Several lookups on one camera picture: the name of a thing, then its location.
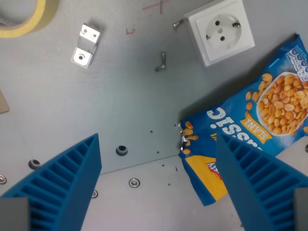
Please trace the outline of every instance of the peanut snack bag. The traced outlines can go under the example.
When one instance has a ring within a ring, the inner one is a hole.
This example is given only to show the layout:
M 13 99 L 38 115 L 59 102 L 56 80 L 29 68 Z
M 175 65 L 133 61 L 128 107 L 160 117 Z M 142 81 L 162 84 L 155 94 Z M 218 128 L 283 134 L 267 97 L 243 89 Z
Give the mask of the peanut snack bag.
M 297 35 L 280 48 L 251 85 L 181 120 L 183 148 L 179 156 L 203 205 L 227 193 L 215 163 L 218 131 L 273 156 L 307 135 L 307 55 Z

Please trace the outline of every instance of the yellow tape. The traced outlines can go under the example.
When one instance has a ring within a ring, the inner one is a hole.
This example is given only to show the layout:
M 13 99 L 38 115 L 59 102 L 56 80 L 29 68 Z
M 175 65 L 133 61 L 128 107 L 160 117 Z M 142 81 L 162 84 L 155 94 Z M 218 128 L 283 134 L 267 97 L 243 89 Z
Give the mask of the yellow tape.
M 33 14 L 24 23 L 0 27 L 0 38 L 14 38 L 44 28 L 56 14 L 59 0 L 36 0 Z

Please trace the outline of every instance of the metal plate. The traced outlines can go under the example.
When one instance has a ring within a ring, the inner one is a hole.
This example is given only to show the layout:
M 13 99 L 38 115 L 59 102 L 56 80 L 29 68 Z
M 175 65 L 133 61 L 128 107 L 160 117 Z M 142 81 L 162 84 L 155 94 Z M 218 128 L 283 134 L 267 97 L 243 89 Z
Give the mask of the metal plate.
M 303 137 L 277 158 L 307 175 L 307 143 Z M 132 177 L 140 187 L 127 184 Z M 177 156 L 101 175 L 95 189 L 82 231 L 244 231 L 229 195 L 202 205 Z
M 1 8 L 10 2 L 0 0 Z M 95 132 L 102 173 L 177 155 L 180 118 L 247 84 L 294 31 L 308 44 L 299 23 L 308 2 L 245 0 L 256 47 L 203 70 L 185 25 L 172 25 L 208 2 L 165 0 L 160 14 L 159 0 L 61 0 L 46 28 L 0 39 L 1 91 L 33 159 L 43 164 Z M 70 62 L 83 23 L 101 31 L 88 69 Z M 167 68 L 156 73 L 162 51 Z

